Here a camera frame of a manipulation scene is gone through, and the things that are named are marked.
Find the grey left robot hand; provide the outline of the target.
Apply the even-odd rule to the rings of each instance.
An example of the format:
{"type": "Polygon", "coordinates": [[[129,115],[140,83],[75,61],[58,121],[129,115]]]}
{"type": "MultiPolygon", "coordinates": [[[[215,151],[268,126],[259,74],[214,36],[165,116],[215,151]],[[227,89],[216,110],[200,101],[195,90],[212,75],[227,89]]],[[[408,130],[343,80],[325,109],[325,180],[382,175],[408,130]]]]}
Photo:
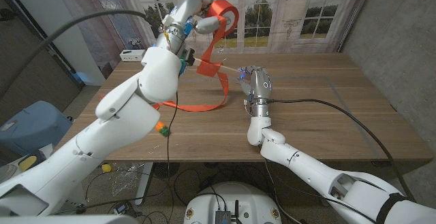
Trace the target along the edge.
{"type": "Polygon", "coordinates": [[[209,34],[220,27],[217,16],[206,16],[215,0],[182,0],[168,13],[161,22],[161,33],[155,47],[169,50],[180,57],[189,35],[186,25],[192,24],[192,30],[199,34],[209,34]]]}

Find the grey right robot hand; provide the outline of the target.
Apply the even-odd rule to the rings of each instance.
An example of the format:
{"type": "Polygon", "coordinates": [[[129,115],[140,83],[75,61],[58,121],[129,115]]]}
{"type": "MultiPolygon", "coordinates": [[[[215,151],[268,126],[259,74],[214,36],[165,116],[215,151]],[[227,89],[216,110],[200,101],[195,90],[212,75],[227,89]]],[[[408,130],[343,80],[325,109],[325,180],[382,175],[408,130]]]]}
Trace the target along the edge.
{"type": "Polygon", "coordinates": [[[272,91],[270,76],[264,67],[255,65],[240,67],[239,84],[248,101],[256,99],[269,99],[272,91]]]}

